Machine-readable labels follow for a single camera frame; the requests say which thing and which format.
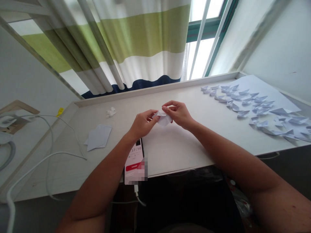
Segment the desk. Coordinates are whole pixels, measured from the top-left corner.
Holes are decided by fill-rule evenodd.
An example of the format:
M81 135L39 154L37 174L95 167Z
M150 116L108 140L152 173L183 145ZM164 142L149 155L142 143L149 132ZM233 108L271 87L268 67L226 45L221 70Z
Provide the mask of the desk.
M86 146L83 146L87 161L69 155L57 155L51 159L52 192L58 194L78 190L88 175L130 129L137 113L148 109L161 109L162 104L171 99L184 102L195 120L255 156L309 145L303 141L293 144L282 137L274 137L253 129L248 124L249 118L237 120L235 112L200 91L200 86L204 83L228 83L234 81L236 75L237 73L231 73L226 77L219 75L218 78L174 83L153 88L151 91L139 90L137 93L153 93L132 97L124 94L126 98L118 95L117 99L111 101L107 99L114 98L113 96L77 102L80 107L69 124L76 130L82 143L87 139L89 131L95 129L98 124L112 125L112 131L106 148L87 152ZM114 107L117 113L111 118L106 118L106 110L111 107ZM156 124L149 135L143 138L143 143L145 156L148 158L149 178L214 164L199 141L176 123L164 128ZM54 151L80 154L70 128L66 127L59 135ZM44 163L35 170L19 192L16 201L47 195L46 168L47 163Z

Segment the green window frame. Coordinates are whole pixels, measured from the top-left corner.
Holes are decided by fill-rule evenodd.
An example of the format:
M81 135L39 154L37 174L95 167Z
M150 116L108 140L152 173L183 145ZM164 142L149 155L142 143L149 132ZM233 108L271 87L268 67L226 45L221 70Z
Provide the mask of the green window frame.
M227 2L228 2L228 0L224 0L223 1L223 4L222 4L222 6L220 8L220 12L219 12L219 16L218 17L216 17L216 18L209 18L209 19L206 20L201 40L215 38L217 29L219 27L220 20L221 20L223 14L224 14ZM225 23L224 23L223 28L222 28L222 30L220 32L219 39L218 39L218 42L216 44L214 54L213 54L213 56L211 58L211 62L209 64L209 66L207 68L205 77L207 77L209 75L210 71L211 71L211 68L213 66L213 63L214 63L215 58L217 56L217 53L219 51L220 45L221 45L221 43L222 43L222 41L223 41L223 39L225 37L225 34L226 34L227 30L228 30L228 27L230 25L231 19L233 17L233 14L235 12L235 9L237 7L238 2L239 2L239 0L233 0L232 3L231 3L231 6L229 8L229 11L228 11L228 14L227 14L227 17L226 17L226 20L225 20ZM201 21L202 20L198 20L198 21L194 21L194 22L190 22L189 23L186 43L190 43L190 42L194 42L194 41L198 40L198 34L199 34L200 26L201 26Z

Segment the red button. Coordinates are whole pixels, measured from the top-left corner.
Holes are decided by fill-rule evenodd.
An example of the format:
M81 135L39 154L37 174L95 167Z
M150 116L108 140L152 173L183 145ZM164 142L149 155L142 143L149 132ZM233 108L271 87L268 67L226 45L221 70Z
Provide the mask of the red button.
M141 162L135 163L135 164L133 164L133 165L129 165L129 166L127 166L127 167L125 168L125 170L128 172L128 171L130 171L130 170L137 169L137 168L138 168L138 165L139 165L140 163L141 163Z

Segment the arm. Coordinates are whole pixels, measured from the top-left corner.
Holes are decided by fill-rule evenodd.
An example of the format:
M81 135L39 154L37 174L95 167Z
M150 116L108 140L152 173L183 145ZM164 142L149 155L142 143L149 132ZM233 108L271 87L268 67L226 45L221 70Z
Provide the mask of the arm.
M158 121L159 117L151 119L156 112L148 110L136 116L131 129L83 183L57 232L104 232L105 211L118 188L127 156Z
M184 103L169 101L163 111L193 133L216 166L232 177L250 199L261 223L272 232L311 231L311 201L261 160L196 122Z

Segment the window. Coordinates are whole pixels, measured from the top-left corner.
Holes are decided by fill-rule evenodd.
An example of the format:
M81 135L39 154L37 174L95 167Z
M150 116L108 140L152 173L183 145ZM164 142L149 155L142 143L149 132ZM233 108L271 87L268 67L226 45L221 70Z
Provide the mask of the window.
M202 34L202 38L201 38L201 42L199 46L199 51L197 54L197 58L196 58L196 62L195 62L195 66L194 66L191 79L197 79L197 78L202 77L209 54L211 52L211 48L212 48L212 45L215 39L216 32L219 27L221 18L224 14L227 2L228 0L211 0L210 2L210 6L209 6L207 17L206 17L206 22L204 25L204 30L203 30L203 34ZM191 10L190 10L182 80L189 80L193 57L194 57L194 51L195 51L195 47L197 44L197 39L198 39L198 34L200 30L205 3L206 3L206 0L192 0L191 2ZM237 6L237 3L238 3L238 0L232 0L231 6L229 8L229 12L225 19L225 23L223 25L222 31L220 33L218 42L215 47L214 54L212 56L210 65L207 69L205 76L208 76L212 68L213 62L219 50L220 44L228 29L228 26L230 24L230 21L233 16L234 10Z

